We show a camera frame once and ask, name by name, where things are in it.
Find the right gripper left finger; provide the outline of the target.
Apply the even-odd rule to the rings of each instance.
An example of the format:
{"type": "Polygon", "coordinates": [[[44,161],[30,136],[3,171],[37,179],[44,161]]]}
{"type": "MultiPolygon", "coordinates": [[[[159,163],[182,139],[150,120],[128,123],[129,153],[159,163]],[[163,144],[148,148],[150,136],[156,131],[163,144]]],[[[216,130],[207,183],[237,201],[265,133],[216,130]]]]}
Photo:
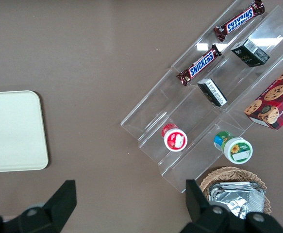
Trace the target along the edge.
{"type": "Polygon", "coordinates": [[[25,210],[3,224],[5,233],[60,233],[77,205],[76,183],[65,181],[41,207],[25,210]]]}

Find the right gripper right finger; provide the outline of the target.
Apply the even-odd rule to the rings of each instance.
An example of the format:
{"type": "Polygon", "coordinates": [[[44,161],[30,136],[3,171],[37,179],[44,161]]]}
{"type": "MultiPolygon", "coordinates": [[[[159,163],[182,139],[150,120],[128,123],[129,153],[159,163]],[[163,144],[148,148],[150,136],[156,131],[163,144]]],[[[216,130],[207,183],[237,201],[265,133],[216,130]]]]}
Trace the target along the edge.
{"type": "Polygon", "coordinates": [[[195,180],[186,180],[185,203],[191,222],[183,233],[227,233],[229,213],[224,208],[211,205],[195,180]]]}

